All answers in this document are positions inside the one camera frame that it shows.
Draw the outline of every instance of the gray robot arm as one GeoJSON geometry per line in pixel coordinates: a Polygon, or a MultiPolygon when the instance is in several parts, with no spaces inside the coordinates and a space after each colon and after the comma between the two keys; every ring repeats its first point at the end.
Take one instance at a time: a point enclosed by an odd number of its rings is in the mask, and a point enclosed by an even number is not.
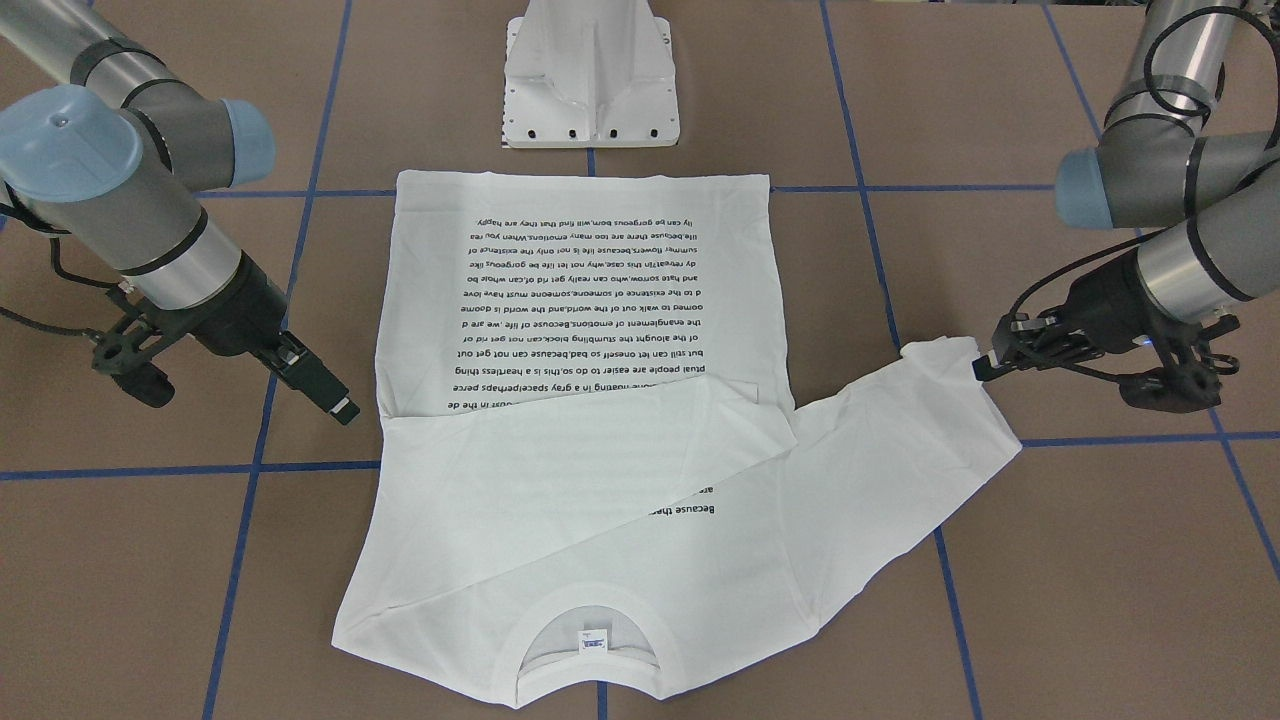
{"type": "Polygon", "coordinates": [[[243,101],[210,101],[74,0],[0,0],[0,35],[65,85],[0,113],[12,214],[78,237],[145,295],[108,296],[124,316],[95,333],[93,368],[152,406],[173,386],[151,363],[187,334],[250,352],[347,424],[358,407],[302,342],[280,331],[285,297],[192,192],[265,177],[270,127],[243,101]]]}
{"type": "Polygon", "coordinates": [[[1128,252],[1078,278],[1062,305],[1037,318],[1018,311],[1024,293],[1001,318],[995,350],[974,363],[979,379],[1066,368],[1116,382],[1137,407],[1187,413],[1220,402],[1219,375],[1238,369],[1210,348],[1239,327],[1225,310],[1280,286],[1280,111],[1271,133],[1202,135],[1238,19],[1267,36],[1280,72],[1274,33],[1239,8],[1215,0],[1149,5],[1106,131],[1097,147],[1064,159],[1056,201],[1076,227],[1170,227],[1124,243],[1128,252]],[[1216,322],[1206,328],[1208,318],[1216,322]],[[1115,375],[1080,365],[1144,345],[1160,368],[1115,375]]]}

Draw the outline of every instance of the black cable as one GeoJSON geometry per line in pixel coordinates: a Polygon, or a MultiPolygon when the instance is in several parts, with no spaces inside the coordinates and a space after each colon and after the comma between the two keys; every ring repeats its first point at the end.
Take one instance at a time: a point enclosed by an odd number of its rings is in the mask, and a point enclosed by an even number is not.
{"type": "Polygon", "coordinates": [[[1147,56],[1142,63],[1142,81],[1147,86],[1147,92],[1151,94],[1151,97],[1156,101],[1157,105],[1160,105],[1169,113],[1175,113],[1178,115],[1193,117],[1193,118],[1204,118],[1210,114],[1210,109],[1206,105],[1201,105],[1197,102],[1198,106],[1194,110],[1184,110],[1181,108],[1174,106],[1171,102],[1161,97],[1160,91],[1156,90],[1156,77],[1152,73],[1152,63],[1156,59],[1156,50],[1160,47],[1160,44],[1164,42],[1165,38],[1172,35],[1178,28],[1183,27],[1184,24],[1197,18],[1203,18],[1206,15],[1231,15],[1233,18],[1236,18],[1239,20],[1244,20],[1245,23],[1249,24],[1249,27],[1258,31],[1258,33],[1262,35],[1262,38],[1266,40],[1267,45],[1271,47],[1271,56],[1276,64],[1276,117],[1275,117],[1275,123],[1271,126],[1271,135],[1267,137],[1267,143],[1263,147],[1263,151],[1271,150],[1277,143],[1280,143],[1280,37],[1276,37],[1276,33],[1272,32],[1271,28],[1266,26],[1266,23],[1263,23],[1251,13],[1240,10],[1239,8],[1217,6],[1217,8],[1201,8],[1199,10],[1194,10],[1192,13],[1183,15],[1181,18],[1178,18],[1174,23],[1166,27],[1160,35],[1157,35],[1156,40],[1152,41],[1151,47],[1147,49],[1147,56]]]}
{"type": "MultiPolygon", "coordinates": [[[[1097,251],[1097,252],[1094,252],[1092,255],[1087,255],[1087,256],[1080,258],[1079,260],[1076,260],[1074,263],[1070,263],[1068,265],[1064,265],[1064,266],[1059,268],[1057,270],[1053,270],[1052,273],[1050,273],[1050,274],[1044,275],[1043,278],[1041,278],[1041,279],[1036,281],[1034,283],[1032,283],[1030,287],[1028,287],[1021,295],[1018,296],[1018,300],[1014,301],[1014,306],[1009,309],[1007,318],[1010,318],[1010,319],[1016,318],[1018,316],[1018,310],[1021,309],[1023,304],[1027,302],[1027,300],[1032,295],[1034,295],[1036,291],[1038,291],[1042,287],[1047,286],[1048,283],[1056,281],[1057,278],[1065,275],[1066,273],[1070,273],[1071,270],[1075,270],[1078,268],[1088,265],[1089,263],[1093,263],[1094,260],[1101,260],[1101,259],[1106,258],[1107,255],[1114,255],[1116,252],[1120,252],[1121,250],[1128,250],[1130,247],[1134,247],[1135,245],[1140,245],[1140,243],[1151,240],[1152,237],[1156,237],[1157,234],[1160,234],[1162,232],[1165,232],[1165,231],[1149,232],[1147,234],[1143,234],[1143,236],[1139,236],[1139,237],[1135,237],[1135,238],[1132,238],[1132,240],[1126,240],[1126,241],[1124,241],[1124,242],[1121,242],[1119,245],[1112,245],[1111,247],[1107,247],[1106,250],[1100,250],[1100,251],[1097,251]]],[[[1064,363],[1061,360],[1055,360],[1052,357],[1048,357],[1047,355],[1042,355],[1038,351],[1033,350],[1032,346],[1025,340],[1023,340],[1021,337],[1019,337],[1016,333],[1010,333],[1010,337],[1012,337],[1014,343],[1018,346],[1018,350],[1023,355],[1030,357],[1032,360],[1036,360],[1037,363],[1039,363],[1042,365],[1046,365],[1046,366],[1050,366],[1050,368],[1062,368],[1064,370],[1071,370],[1073,373],[1079,373],[1082,375],[1088,375],[1091,378],[1097,378],[1100,380],[1106,380],[1106,382],[1111,382],[1111,383],[1121,383],[1121,382],[1124,382],[1124,377],[1116,375],[1114,373],[1103,373],[1102,370],[1094,370],[1093,368],[1085,368],[1084,365],[1079,365],[1076,363],[1064,363]]]]}
{"type": "Polygon", "coordinates": [[[18,323],[19,325],[28,327],[33,331],[40,331],[42,333],[50,333],[63,337],[87,337],[93,342],[102,340],[102,333],[95,331],[93,328],[64,328],[61,325],[50,325],[47,323],[41,323],[40,320],[32,320],[31,318],[14,313],[13,310],[0,305],[0,318],[6,318],[18,323]]]}
{"type": "Polygon", "coordinates": [[[54,268],[54,274],[63,278],[64,281],[70,281],[73,283],[87,284],[90,287],[100,287],[104,290],[110,290],[116,286],[116,283],[106,281],[95,281],[93,278],[86,278],[84,275],[77,275],[63,268],[63,246],[61,241],[56,237],[50,236],[49,238],[49,264],[54,268]]]}

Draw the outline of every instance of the white plastic base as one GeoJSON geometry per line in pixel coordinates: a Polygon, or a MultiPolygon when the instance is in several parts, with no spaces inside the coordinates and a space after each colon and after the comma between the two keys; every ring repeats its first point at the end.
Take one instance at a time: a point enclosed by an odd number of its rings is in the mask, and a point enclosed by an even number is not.
{"type": "Polygon", "coordinates": [[[507,26],[506,74],[506,147],[680,140],[671,24],[646,0],[532,0],[507,26]]]}

